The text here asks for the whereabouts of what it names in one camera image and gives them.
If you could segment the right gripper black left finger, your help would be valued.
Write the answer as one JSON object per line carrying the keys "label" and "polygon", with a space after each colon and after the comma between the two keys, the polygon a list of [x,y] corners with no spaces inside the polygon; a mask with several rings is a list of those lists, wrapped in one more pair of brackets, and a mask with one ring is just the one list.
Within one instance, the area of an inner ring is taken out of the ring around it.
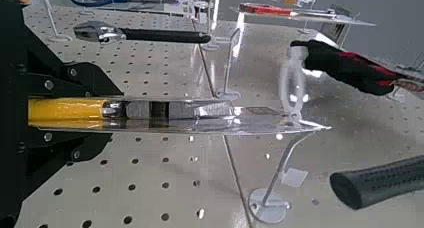
{"label": "right gripper black left finger", "polygon": [[40,187],[67,164],[94,159],[111,140],[111,133],[31,129],[26,170],[29,187]]}

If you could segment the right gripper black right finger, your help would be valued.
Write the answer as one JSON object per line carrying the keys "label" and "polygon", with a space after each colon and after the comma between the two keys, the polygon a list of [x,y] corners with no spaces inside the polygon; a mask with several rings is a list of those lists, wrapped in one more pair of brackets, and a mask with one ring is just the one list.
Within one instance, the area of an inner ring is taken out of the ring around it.
{"label": "right gripper black right finger", "polygon": [[123,94],[99,66],[88,62],[68,63],[55,69],[37,68],[30,71],[28,88],[30,96],[49,98]]}

